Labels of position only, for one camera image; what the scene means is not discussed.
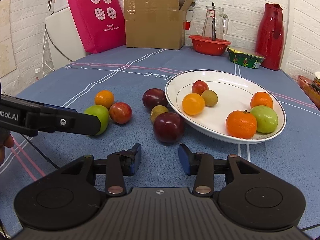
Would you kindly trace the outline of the person's left hand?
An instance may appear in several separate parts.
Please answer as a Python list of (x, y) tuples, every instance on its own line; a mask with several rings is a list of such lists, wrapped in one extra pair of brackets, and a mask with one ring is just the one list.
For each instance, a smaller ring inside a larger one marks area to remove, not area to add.
[(0, 164), (2, 165), (5, 158), (5, 148), (11, 148), (15, 143), (9, 130), (1, 128), (0, 134)]

